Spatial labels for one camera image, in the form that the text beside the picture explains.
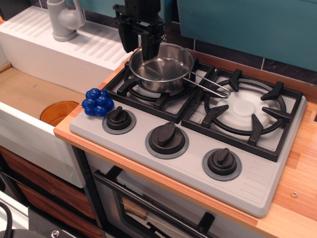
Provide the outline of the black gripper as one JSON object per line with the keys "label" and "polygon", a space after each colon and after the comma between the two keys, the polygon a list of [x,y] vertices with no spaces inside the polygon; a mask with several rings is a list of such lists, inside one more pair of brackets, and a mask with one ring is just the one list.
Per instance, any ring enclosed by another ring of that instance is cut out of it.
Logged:
{"label": "black gripper", "polygon": [[160,43],[165,41],[160,1],[126,0],[123,5],[116,3],[113,10],[124,50],[129,53],[138,48],[141,36],[143,60],[156,57]]}

